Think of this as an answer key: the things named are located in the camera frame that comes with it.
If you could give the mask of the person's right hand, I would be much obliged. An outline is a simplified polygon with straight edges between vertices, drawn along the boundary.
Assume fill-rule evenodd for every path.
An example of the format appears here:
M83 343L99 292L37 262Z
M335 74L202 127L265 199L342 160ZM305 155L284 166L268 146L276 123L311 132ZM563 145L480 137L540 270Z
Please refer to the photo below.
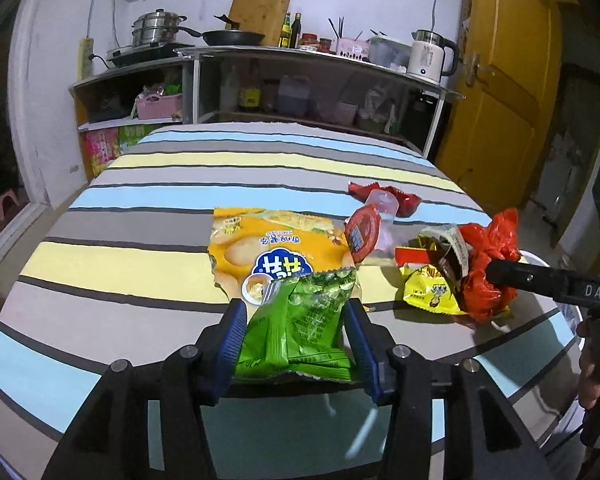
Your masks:
M579 402L590 410L600 398L600 318L587 318L578 325L577 332L584 340L579 360Z

